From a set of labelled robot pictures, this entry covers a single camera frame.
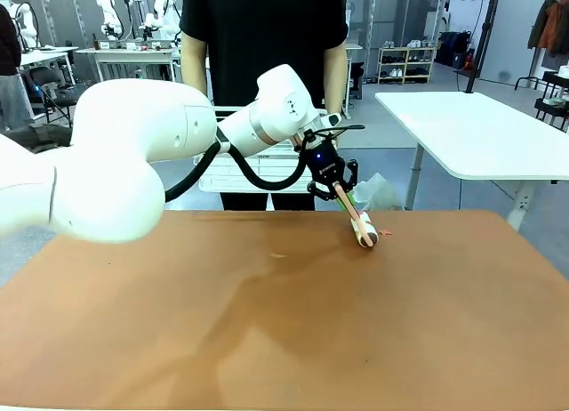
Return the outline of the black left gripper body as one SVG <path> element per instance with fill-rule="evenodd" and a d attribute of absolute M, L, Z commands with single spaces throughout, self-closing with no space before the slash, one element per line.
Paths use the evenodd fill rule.
<path fill-rule="evenodd" d="M 311 172 L 312 181 L 326 186 L 327 190 L 337 192 L 335 186 L 341 186 L 342 159 L 331 138 L 322 139 L 312 149 L 304 149 L 304 162 Z"/>

